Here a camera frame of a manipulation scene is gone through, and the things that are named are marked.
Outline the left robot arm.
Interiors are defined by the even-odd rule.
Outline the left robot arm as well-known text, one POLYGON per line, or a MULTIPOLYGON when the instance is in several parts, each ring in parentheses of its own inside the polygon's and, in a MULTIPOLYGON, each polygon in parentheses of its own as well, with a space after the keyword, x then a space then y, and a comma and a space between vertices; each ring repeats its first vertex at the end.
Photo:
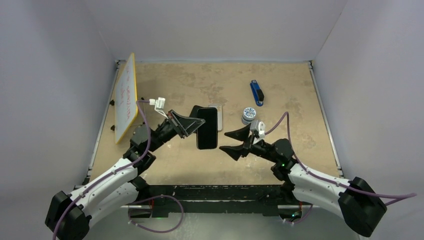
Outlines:
POLYGON ((205 124, 202 118, 170 110, 156 129, 147 122, 134 129, 128 150, 100 176, 70 193, 57 192, 51 199, 45 225, 54 240, 82 240, 99 220, 123 205, 149 199, 149 185, 140 177, 156 157, 155 150, 179 136, 184 139, 205 124))

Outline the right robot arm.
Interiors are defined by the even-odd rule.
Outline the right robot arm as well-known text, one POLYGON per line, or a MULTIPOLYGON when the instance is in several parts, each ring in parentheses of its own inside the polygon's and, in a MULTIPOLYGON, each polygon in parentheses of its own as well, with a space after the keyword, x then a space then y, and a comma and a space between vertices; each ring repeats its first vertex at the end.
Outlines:
POLYGON ((250 125, 224 135, 242 142, 237 146, 219 147, 235 161, 253 154, 274 164, 270 168, 273 175, 288 184, 280 191, 282 200, 288 204, 298 200, 318 206, 339 216, 351 230, 368 238, 387 212, 381 197, 364 179, 333 177, 306 166, 297 159, 287 138, 267 143, 264 132, 251 129, 250 125))

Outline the black smartphone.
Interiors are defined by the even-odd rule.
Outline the black smartphone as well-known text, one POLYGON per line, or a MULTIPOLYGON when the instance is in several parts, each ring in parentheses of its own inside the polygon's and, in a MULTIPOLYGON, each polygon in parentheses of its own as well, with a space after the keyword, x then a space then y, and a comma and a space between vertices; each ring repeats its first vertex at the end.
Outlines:
POLYGON ((194 105, 193 106, 193 108, 191 109, 191 112, 190 112, 190 114, 189 114, 189 117, 190 118, 198 118, 198 110, 199 109, 202 109, 203 108, 203 106, 200 106, 200 105, 194 105))

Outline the white phone case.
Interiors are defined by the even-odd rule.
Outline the white phone case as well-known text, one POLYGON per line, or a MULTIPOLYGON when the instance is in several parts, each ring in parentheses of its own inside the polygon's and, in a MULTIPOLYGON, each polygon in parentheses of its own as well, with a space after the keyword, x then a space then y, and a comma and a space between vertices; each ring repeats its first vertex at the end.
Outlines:
POLYGON ((208 108, 215 108, 217 110, 217 131, 223 130, 223 107, 221 104, 213 103, 207 106, 208 108))

